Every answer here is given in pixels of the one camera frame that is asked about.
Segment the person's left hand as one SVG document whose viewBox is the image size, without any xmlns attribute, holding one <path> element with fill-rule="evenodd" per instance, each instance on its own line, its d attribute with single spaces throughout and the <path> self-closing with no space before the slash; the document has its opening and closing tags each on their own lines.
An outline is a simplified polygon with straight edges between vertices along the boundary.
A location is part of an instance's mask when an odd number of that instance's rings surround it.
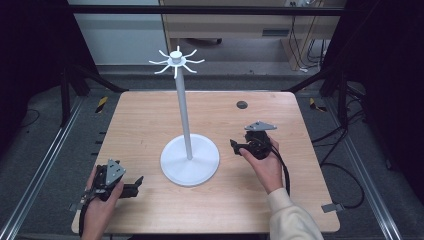
<svg viewBox="0 0 424 240">
<path fill-rule="evenodd" d="M 107 225 L 113 215 L 116 203 L 123 192 L 124 182 L 119 181 L 107 201 L 93 199 L 86 210 L 84 224 L 100 228 Z"/>
</svg>

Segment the white hook stand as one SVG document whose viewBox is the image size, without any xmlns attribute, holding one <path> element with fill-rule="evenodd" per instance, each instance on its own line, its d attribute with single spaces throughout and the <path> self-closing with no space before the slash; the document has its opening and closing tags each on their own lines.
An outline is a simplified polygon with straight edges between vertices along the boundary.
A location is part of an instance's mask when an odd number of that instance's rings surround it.
<svg viewBox="0 0 424 240">
<path fill-rule="evenodd" d="M 220 164 L 216 144 L 206 136 L 190 132 L 183 69 L 195 73 L 187 63 L 204 62 L 204 60 L 190 60 L 196 52 L 197 50 L 193 50 L 190 54 L 184 55 L 177 46 L 169 54 L 159 51 L 165 60 L 152 61 L 152 64 L 164 66 L 162 70 L 157 71 L 157 74 L 169 68 L 174 70 L 183 134 L 165 145 L 160 156 L 160 167 L 168 180 L 182 187 L 195 187 L 207 182 L 217 172 Z"/>
</svg>

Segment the black horizontal bar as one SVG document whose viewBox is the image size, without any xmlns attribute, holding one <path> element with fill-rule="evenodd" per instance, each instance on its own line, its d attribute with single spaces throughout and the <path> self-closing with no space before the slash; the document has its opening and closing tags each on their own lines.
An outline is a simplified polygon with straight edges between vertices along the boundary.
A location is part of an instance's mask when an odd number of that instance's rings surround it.
<svg viewBox="0 0 424 240">
<path fill-rule="evenodd" d="M 284 15 L 342 16 L 344 8 L 250 7 L 250 6 L 146 6 L 70 5 L 73 13 L 87 14 L 177 14 L 177 15 Z"/>
</svg>

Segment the black metal stand legs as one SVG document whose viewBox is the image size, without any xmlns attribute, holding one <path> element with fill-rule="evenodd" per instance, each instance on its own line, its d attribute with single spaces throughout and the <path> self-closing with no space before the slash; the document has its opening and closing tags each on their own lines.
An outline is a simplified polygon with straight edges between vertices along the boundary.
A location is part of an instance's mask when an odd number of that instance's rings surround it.
<svg viewBox="0 0 424 240">
<path fill-rule="evenodd" d="M 318 73 L 312 75 L 306 80 L 286 89 L 286 92 L 296 93 L 301 89 L 323 80 L 319 93 L 323 97 L 332 95 L 335 91 L 338 91 L 337 101 L 337 119 L 343 128 L 348 126 L 348 116 L 346 107 L 346 96 L 347 96 L 347 80 L 344 71 L 339 67 L 328 67 L 320 70 Z"/>
<path fill-rule="evenodd" d="M 64 127 L 71 118 L 70 88 L 73 88 L 78 96 L 87 96 L 90 93 L 90 87 L 86 82 L 87 79 L 91 79 L 115 93 L 126 92 L 125 88 L 111 83 L 104 79 L 99 73 L 90 71 L 80 65 L 70 65 L 65 67 L 60 80 L 62 104 L 61 127 Z"/>
</svg>

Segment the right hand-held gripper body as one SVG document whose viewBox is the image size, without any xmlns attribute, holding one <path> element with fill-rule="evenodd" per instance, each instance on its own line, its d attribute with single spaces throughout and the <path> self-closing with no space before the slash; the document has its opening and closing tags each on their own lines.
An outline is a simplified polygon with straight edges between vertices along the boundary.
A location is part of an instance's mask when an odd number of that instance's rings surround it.
<svg viewBox="0 0 424 240">
<path fill-rule="evenodd" d="M 245 127 L 245 140 L 248 143 L 247 150 L 255 158 L 262 160 L 270 154 L 272 144 L 266 131 L 275 130 L 276 128 L 276 125 L 262 121 L 256 121 Z"/>
</svg>

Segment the black curtain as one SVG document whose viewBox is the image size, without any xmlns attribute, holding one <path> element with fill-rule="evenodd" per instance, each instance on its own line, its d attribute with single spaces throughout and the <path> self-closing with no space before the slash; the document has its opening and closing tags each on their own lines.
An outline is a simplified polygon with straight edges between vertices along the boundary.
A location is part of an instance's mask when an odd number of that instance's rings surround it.
<svg viewBox="0 0 424 240">
<path fill-rule="evenodd" d="M 361 32 L 344 71 L 366 90 L 365 109 L 387 158 L 424 201 L 424 0 L 346 0 L 326 64 Z"/>
<path fill-rule="evenodd" d="M 0 0 L 0 156 L 36 94 L 60 84 L 62 71 L 94 60 L 68 0 Z"/>
</svg>

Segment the aluminium floor rail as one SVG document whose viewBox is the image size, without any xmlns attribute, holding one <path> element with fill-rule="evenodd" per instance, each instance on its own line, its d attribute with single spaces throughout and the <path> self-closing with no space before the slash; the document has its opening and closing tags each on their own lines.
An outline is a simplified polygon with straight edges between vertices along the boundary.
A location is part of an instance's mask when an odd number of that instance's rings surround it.
<svg viewBox="0 0 424 240">
<path fill-rule="evenodd" d="M 84 98 L 76 97 L 75 103 L 71 108 L 70 117 L 65 121 L 64 125 L 61 126 L 48 150 L 43 156 L 40 164 L 34 172 L 31 181 L 26 185 L 25 191 L 19 199 L 13 213 L 8 218 L 7 222 L 0 229 L 0 240 L 14 240 L 19 229 L 21 228 L 25 218 L 28 215 L 29 210 L 33 206 L 33 203 L 40 192 L 45 179 L 47 178 L 52 166 L 54 165 L 60 150 L 66 141 L 77 115 L 81 110 L 81 106 L 84 103 Z"/>
<path fill-rule="evenodd" d="M 347 111 L 346 123 L 343 124 L 341 118 L 338 116 L 338 107 L 332 98 L 324 98 L 324 103 L 328 107 L 330 116 L 332 117 L 337 127 L 344 126 L 345 135 L 341 140 L 341 144 L 345 149 L 348 160 L 354 172 L 354 177 L 358 180 L 359 185 L 364 191 L 364 200 L 368 203 L 371 211 L 376 219 L 377 224 L 385 238 L 385 240 L 403 240 L 403 237 L 395 223 L 382 195 L 380 194 L 371 174 L 366 169 L 366 166 L 361 158 L 357 147 L 354 145 L 350 137 L 349 127 L 364 116 L 362 110 L 354 112 L 349 110 L 350 105 L 344 106 L 343 110 Z"/>
</svg>

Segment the grey metal table bracket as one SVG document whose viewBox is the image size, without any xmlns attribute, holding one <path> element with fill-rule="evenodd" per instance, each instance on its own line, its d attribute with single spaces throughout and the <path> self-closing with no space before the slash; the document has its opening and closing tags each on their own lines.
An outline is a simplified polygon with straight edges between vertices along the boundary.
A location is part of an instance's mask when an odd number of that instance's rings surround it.
<svg viewBox="0 0 424 240">
<path fill-rule="evenodd" d="M 344 210 L 344 206 L 340 203 L 331 203 L 331 204 L 325 204 L 321 206 L 324 213 L 329 213 L 332 211 L 339 212 Z"/>
</svg>

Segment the person's right hand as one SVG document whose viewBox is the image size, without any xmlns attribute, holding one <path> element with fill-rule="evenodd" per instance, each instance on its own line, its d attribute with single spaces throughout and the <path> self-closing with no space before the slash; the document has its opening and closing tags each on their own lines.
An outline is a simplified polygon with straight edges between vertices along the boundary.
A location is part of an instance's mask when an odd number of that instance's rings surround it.
<svg viewBox="0 0 424 240">
<path fill-rule="evenodd" d="M 258 160 L 246 149 L 241 148 L 239 152 L 251 165 L 267 194 L 283 187 L 282 166 L 275 153 Z"/>
</svg>

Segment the white cabinet panel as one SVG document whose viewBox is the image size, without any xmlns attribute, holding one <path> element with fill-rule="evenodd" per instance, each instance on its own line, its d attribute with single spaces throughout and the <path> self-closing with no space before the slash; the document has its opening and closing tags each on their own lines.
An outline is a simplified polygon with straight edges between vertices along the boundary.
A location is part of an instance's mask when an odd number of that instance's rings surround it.
<svg viewBox="0 0 424 240">
<path fill-rule="evenodd" d="M 148 65 L 167 51 L 158 14 L 75 14 L 96 65 Z"/>
</svg>

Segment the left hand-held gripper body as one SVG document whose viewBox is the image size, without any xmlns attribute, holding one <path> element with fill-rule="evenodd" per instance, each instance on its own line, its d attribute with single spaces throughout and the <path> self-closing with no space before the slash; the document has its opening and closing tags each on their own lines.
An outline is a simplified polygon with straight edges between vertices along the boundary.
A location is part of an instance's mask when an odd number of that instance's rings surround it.
<svg viewBox="0 0 424 240">
<path fill-rule="evenodd" d="M 125 173 L 119 160 L 109 159 L 106 165 L 97 165 L 91 185 L 84 192 L 84 202 L 93 198 L 107 201 Z"/>
</svg>

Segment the light wooden desk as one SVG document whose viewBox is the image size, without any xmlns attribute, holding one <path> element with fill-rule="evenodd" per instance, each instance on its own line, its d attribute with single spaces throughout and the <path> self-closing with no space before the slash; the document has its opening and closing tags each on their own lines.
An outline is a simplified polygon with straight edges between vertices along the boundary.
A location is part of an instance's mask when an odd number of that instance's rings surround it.
<svg viewBox="0 0 424 240">
<path fill-rule="evenodd" d="M 343 8 L 347 0 L 159 0 L 162 6 L 250 6 Z M 292 69 L 312 65 L 308 51 L 315 40 L 327 41 L 339 22 L 337 16 L 174 15 L 164 14 L 168 43 L 178 39 L 277 38 Z"/>
</svg>

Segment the yellow black floor tape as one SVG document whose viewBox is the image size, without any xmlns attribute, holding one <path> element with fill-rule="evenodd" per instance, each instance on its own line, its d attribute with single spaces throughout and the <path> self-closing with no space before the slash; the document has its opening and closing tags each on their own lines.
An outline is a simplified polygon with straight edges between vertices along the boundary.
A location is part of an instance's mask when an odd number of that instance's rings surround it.
<svg viewBox="0 0 424 240">
<path fill-rule="evenodd" d="M 103 108 L 104 108 L 107 100 L 108 100 L 108 97 L 107 96 L 101 97 L 101 99 L 98 102 L 98 106 L 97 106 L 97 108 L 95 110 L 95 113 L 101 113 L 102 112 L 102 110 L 103 110 Z"/>
<path fill-rule="evenodd" d="M 327 112 L 327 108 L 323 107 L 323 106 L 318 106 L 315 103 L 314 98 L 309 98 L 309 106 L 310 106 L 311 109 L 314 109 L 314 110 L 317 110 L 317 111 L 320 111 L 320 112 Z"/>
</svg>

